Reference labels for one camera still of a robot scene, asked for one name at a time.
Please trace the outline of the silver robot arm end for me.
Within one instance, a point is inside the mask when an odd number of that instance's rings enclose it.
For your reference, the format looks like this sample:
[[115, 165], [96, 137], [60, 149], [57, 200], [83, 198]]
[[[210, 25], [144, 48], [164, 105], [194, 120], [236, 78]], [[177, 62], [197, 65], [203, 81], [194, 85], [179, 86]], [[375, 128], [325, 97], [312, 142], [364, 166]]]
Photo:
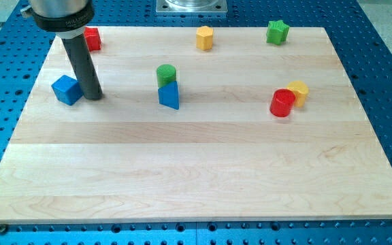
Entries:
[[56, 33], [61, 39], [73, 39], [93, 19], [92, 0], [28, 0], [20, 11], [23, 18], [32, 18], [42, 30]]

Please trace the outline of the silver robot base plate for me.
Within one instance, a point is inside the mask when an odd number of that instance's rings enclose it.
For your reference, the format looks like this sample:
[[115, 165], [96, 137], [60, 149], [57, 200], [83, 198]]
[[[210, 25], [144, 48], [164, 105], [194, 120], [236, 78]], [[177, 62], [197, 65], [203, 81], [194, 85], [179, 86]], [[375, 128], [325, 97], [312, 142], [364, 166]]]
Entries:
[[227, 13], [227, 0], [156, 0], [156, 13]]

